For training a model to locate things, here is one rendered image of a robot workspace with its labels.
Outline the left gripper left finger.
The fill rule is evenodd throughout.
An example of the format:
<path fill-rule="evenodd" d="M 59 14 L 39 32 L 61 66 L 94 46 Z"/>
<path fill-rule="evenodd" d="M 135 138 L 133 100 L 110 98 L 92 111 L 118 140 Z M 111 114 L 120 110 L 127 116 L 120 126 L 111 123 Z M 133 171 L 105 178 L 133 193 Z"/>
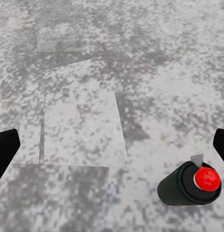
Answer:
<path fill-rule="evenodd" d="M 20 140 L 15 128 L 0 133 L 0 179 L 19 148 Z"/>

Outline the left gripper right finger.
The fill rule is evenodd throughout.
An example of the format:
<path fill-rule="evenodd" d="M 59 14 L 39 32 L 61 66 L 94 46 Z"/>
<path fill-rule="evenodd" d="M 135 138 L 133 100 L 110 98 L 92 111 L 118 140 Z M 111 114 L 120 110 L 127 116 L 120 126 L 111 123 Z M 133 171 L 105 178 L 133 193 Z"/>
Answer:
<path fill-rule="evenodd" d="M 224 130 L 217 129 L 214 139 L 213 139 L 213 147 L 216 152 L 224 159 Z"/>

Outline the pesticide atomizer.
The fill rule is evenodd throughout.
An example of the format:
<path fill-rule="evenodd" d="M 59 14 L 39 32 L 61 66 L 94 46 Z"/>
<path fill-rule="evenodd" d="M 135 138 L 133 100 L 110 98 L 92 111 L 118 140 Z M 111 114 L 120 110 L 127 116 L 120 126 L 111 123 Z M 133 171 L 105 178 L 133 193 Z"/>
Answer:
<path fill-rule="evenodd" d="M 168 206 L 208 205 L 221 191 L 222 181 L 203 155 L 191 156 L 158 185 L 159 198 Z"/>

